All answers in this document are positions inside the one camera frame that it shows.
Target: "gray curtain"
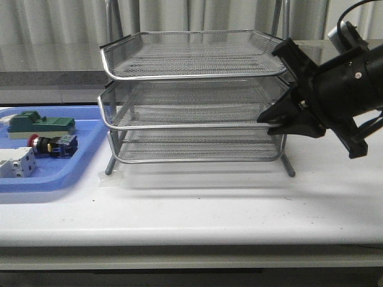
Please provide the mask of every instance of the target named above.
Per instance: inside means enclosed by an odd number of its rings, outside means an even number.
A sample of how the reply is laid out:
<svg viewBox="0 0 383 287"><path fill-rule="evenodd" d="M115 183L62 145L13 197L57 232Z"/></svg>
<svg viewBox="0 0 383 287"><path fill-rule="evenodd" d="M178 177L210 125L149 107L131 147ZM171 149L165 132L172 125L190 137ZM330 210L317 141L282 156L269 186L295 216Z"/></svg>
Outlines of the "gray curtain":
<svg viewBox="0 0 383 287"><path fill-rule="evenodd" d="M322 39L356 0L291 0L290 36ZM124 34L141 31L257 29L271 32L275 0L119 0ZM380 4L361 8L366 35L380 37ZM278 36L281 36L282 17ZM1 44L106 43L104 0L0 0Z"/></svg>

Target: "tray leg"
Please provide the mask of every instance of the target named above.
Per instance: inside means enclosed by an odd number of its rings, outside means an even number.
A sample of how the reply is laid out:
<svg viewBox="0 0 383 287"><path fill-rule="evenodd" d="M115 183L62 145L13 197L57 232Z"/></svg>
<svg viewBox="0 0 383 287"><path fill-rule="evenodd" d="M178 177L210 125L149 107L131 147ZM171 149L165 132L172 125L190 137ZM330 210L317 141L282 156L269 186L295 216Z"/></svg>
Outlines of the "tray leg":
<svg viewBox="0 0 383 287"><path fill-rule="evenodd" d="M113 168L114 168L114 165L115 165L115 157L112 155L110 160L109 160L109 163L108 163L108 166L107 168L105 169L105 174L106 175L111 175L112 172L113 172Z"/></svg>
<svg viewBox="0 0 383 287"><path fill-rule="evenodd" d="M287 174L293 178L296 173L295 173L295 170L294 170L293 166L291 165L290 161L288 160L285 153L282 154L281 160L282 160L283 166L285 167Z"/></svg>

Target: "stacked letter tray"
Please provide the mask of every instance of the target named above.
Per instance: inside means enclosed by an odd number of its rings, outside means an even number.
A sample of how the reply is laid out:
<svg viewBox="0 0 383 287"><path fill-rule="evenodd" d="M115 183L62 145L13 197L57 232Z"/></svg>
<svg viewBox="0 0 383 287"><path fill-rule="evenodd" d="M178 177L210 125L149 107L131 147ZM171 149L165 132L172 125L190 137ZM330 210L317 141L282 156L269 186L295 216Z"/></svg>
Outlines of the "stacked letter tray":
<svg viewBox="0 0 383 287"><path fill-rule="evenodd" d="M122 163L272 161L285 136L257 123L288 89L271 55L281 42L254 30L138 33L101 47L115 79L99 106Z"/></svg>

